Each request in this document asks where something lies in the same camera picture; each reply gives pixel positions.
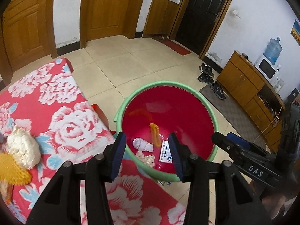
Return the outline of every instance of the sneaker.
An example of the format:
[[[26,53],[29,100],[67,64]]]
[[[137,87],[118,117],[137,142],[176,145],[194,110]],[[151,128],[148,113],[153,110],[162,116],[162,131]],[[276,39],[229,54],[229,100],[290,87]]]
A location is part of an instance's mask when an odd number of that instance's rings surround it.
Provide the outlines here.
[[[214,82],[214,79],[212,79],[209,75],[206,73],[201,73],[198,76],[198,80],[202,83],[212,84]]]
[[[222,86],[218,82],[215,82],[215,83],[211,84],[210,88],[212,89],[212,91],[216,94],[216,96],[219,99],[221,99],[221,100],[226,99],[226,96],[223,93]]]
[[[210,77],[214,77],[214,74],[212,73],[212,68],[209,65],[205,65],[204,63],[202,63],[199,66],[199,70],[201,71],[201,73],[205,73],[207,75],[209,75]]]

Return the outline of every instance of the green basin rim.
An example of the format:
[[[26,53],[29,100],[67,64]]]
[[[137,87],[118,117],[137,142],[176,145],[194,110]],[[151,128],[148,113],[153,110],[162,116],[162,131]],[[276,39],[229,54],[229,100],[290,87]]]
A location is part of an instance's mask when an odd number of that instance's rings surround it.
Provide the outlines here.
[[[129,103],[131,102],[132,99],[134,99],[137,95],[139,95],[141,92],[156,87],[156,86],[174,86],[177,88],[181,88],[184,89],[188,92],[190,92],[191,94],[193,94],[194,96],[196,96],[201,102],[202,104],[204,104],[205,108],[207,109],[213,125],[214,125],[214,131],[217,132],[219,131],[218,128],[218,123],[217,123],[217,119],[214,115],[214,112],[212,110],[212,108],[210,107],[207,99],[199,92],[197,92],[196,90],[194,90],[193,88],[179,83],[179,82],[174,82],[174,81],[156,81],[156,82],[152,82],[149,83],[145,86],[142,86],[141,88],[135,90],[129,97],[127,97],[124,102],[122,103],[118,113],[117,113],[117,134],[122,131],[122,119],[123,119],[123,114],[125,112],[126,107],[129,105]],[[209,158],[207,159],[208,161],[213,161],[213,159],[216,156],[218,147],[217,146],[213,146],[212,152],[209,156]],[[153,177],[154,179],[160,180],[160,181],[166,181],[166,182],[180,182],[179,178],[177,177],[176,174],[171,174],[171,173],[165,173],[162,171],[158,171],[155,170],[153,168],[150,168],[148,166],[146,166],[143,162],[141,162],[139,159],[136,158],[136,156],[133,154],[133,152],[130,150],[129,146],[126,145],[126,149],[125,149],[126,153],[130,156],[130,158],[136,163],[136,165],[140,168],[142,168],[148,175],[150,175],[151,177]]]

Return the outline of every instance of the cable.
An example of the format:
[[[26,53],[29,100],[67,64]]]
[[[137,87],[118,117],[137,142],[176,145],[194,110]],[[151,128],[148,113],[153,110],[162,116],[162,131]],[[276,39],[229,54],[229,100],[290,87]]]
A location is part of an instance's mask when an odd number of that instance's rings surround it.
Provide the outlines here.
[[[282,110],[282,107],[283,107],[283,102],[281,102],[281,108],[280,108],[280,111],[279,111],[279,113],[278,113],[278,116],[276,116],[276,113],[275,113],[275,119],[266,127],[266,129],[264,130],[264,131],[262,131],[262,133],[253,141],[253,143],[267,130],[267,128],[269,128],[269,126],[276,120],[276,119],[278,119],[278,121],[279,121],[279,115],[280,115],[280,113],[281,113],[281,110]]]

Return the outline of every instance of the crumpled tissue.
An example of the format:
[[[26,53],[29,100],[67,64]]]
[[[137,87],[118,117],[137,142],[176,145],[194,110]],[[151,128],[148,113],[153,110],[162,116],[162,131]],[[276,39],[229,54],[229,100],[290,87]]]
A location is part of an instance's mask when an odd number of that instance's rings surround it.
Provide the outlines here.
[[[134,148],[138,149],[141,152],[153,152],[153,145],[143,140],[142,138],[135,138],[132,142],[132,145]]]
[[[148,167],[153,168],[154,167],[154,158],[155,156],[144,156],[144,154],[141,151],[138,151],[135,156],[137,159],[141,160],[144,164],[146,164]]]
[[[16,163],[24,169],[32,169],[40,162],[41,152],[36,140],[29,131],[15,126],[7,136],[6,151],[13,156]]]

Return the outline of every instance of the microwave oven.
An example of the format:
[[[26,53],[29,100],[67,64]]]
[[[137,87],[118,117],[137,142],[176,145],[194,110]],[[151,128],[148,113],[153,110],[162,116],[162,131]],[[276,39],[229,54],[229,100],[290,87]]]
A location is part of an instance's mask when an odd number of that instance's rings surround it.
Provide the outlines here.
[[[270,82],[274,87],[277,82],[280,80],[279,70],[280,65],[274,66],[268,58],[262,55],[255,63],[255,67],[258,71]]]

